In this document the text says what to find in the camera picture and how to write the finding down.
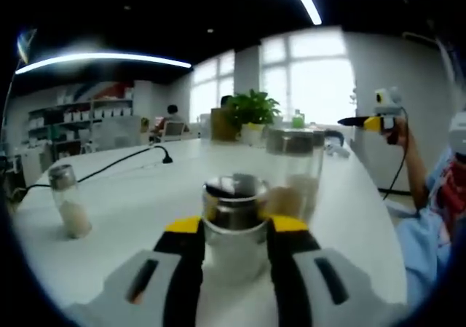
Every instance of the power cord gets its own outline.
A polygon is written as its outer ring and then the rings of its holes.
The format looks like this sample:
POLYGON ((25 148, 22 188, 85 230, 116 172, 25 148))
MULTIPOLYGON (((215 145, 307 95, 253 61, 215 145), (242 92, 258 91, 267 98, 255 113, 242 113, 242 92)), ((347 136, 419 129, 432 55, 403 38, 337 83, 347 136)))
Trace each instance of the power cord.
POLYGON ((392 181, 390 187, 388 188, 387 193, 384 196, 384 199, 383 199, 384 201, 387 199, 388 195, 392 193, 393 185, 395 185, 395 182, 397 181, 398 176, 400 175, 400 171, 403 168, 403 165, 405 163, 406 154, 408 153, 408 146, 409 146, 408 112, 406 112, 406 110, 402 106, 401 106, 401 109, 403 110, 403 113, 405 114, 405 121, 406 121, 406 126, 405 126, 405 128, 406 128, 406 148, 405 148, 405 151, 403 153, 403 159, 401 160, 400 167, 398 168, 398 170, 397 170, 397 172, 395 174, 395 177, 393 178, 393 181, 392 181))
MULTIPOLYGON (((147 149, 137 151, 137 152, 135 152, 133 154, 128 154, 127 156, 125 156, 123 158, 120 158, 120 159, 116 160, 115 162, 110 163, 109 165, 105 166, 104 168, 102 168, 100 170, 97 170, 96 172, 91 173, 88 176, 80 178, 78 180, 78 183, 81 183, 81 182, 83 182, 83 181, 85 181, 85 180, 87 180, 87 179, 89 179, 89 178, 91 178, 93 176, 96 176, 97 174, 102 173, 104 170, 107 170, 110 167, 113 167, 114 165, 116 165, 116 164, 118 164, 118 163, 120 163, 120 162, 122 162, 122 161, 124 161, 124 160, 126 160, 128 158, 131 158, 131 157, 136 156, 138 154, 142 154, 143 152, 146 152, 146 151, 149 151, 149 150, 152 150, 152 149, 162 149, 164 151, 165 156, 162 159, 162 163, 164 165, 168 164, 168 163, 173 163, 173 158, 170 156, 170 154, 168 153, 168 151, 167 151, 167 149, 165 147, 160 146, 160 145, 154 145, 154 146, 151 146, 151 147, 149 147, 147 149)), ((23 190, 25 190, 25 192, 27 193, 30 189, 33 189, 34 187, 49 187, 50 188, 50 185, 48 185, 48 184, 34 184, 34 185, 30 185, 29 187, 27 187, 26 189, 23 189, 23 190)))

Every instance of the person's hand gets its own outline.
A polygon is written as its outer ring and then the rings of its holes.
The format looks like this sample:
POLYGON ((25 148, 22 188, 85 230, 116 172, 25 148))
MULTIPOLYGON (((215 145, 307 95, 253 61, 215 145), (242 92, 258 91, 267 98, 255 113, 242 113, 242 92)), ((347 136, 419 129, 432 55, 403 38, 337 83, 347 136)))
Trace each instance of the person's hand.
MULTIPOLYGON (((406 125, 406 120, 402 117, 395 118, 395 131, 398 133, 398 139, 396 141, 396 145, 403 147, 406 149, 407 145, 411 142, 414 142, 412 137, 411 131, 408 129, 406 125)), ((383 136, 386 140, 392 135, 393 132, 384 133, 383 136)))

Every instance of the white table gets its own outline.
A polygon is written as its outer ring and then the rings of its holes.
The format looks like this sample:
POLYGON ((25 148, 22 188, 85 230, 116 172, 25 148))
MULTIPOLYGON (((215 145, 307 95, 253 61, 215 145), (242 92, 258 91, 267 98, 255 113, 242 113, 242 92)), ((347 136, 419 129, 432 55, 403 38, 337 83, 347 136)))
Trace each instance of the white table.
MULTIPOLYGON (((202 211, 201 185, 212 176, 247 172, 264 176, 265 151, 200 139, 163 144, 174 159, 163 165, 156 149, 132 157, 83 182, 80 192, 93 229, 67 240, 49 189, 32 189, 15 216, 25 253, 51 297, 64 307, 85 303, 103 279, 140 249, 152 249, 166 224, 202 211)), ((144 146, 69 157, 77 178, 144 146)), ((47 183, 43 175, 38 183, 47 183)), ((349 159, 325 157, 310 229, 324 248, 334 248, 371 278, 387 302, 406 302, 400 246, 379 193, 365 168, 349 159)), ((247 287, 222 288, 206 282, 198 326, 277 326, 269 275, 247 287)))

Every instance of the green leaves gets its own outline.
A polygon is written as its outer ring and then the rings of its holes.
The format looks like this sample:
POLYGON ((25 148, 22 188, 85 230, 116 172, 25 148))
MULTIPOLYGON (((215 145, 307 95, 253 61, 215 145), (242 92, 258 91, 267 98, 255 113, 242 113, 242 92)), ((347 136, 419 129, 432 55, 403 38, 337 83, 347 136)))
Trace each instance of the green leaves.
POLYGON ((274 117, 280 114, 280 110, 276 107, 280 104, 267 96, 266 92, 256 92, 252 89, 246 94, 235 93, 228 101, 230 123, 238 130, 247 123, 259 125, 273 123, 274 117))

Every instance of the window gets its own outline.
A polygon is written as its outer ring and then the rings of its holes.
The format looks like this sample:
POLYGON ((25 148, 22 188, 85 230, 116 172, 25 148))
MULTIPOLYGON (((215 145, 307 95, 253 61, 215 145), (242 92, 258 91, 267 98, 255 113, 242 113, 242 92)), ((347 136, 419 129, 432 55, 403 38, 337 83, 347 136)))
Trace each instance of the window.
POLYGON ((222 96, 233 95, 234 52, 227 52, 194 67, 189 94, 189 122, 220 106, 222 96))
POLYGON ((262 89, 280 103, 285 122, 296 109, 306 122, 335 125, 355 114, 355 85, 340 30, 306 30, 262 42, 262 89))

